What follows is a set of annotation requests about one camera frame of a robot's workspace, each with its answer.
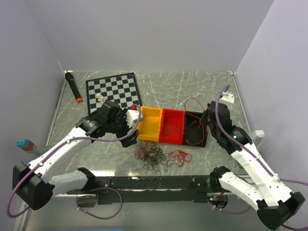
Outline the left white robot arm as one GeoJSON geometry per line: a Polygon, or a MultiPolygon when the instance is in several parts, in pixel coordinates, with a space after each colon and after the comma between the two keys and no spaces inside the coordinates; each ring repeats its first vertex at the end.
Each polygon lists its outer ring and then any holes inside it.
{"type": "Polygon", "coordinates": [[[137,125],[143,120],[141,107],[133,104],[128,109],[110,100],[86,117],[54,147],[28,164],[18,163],[13,168],[12,195],[18,195],[29,208],[38,210],[53,196],[71,190],[90,193],[95,188],[95,176],[84,167],[56,175],[58,169],[75,154],[95,141],[104,141],[107,133],[115,134],[124,148],[137,142],[137,125]]]}

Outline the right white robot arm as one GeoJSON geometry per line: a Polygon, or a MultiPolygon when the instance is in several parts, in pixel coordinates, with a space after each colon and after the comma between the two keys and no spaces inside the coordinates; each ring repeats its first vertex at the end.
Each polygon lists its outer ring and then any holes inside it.
{"type": "Polygon", "coordinates": [[[246,131],[232,124],[227,105],[212,101],[203,112],[205,123],[217,144],[247,172],[250,184],[225,166],[210,173],[211,189],[230,191],[247,202],[260,221],[274,231],[294,216],[305,202],[300,192],[292,191],[265,162],[246,131]]]}

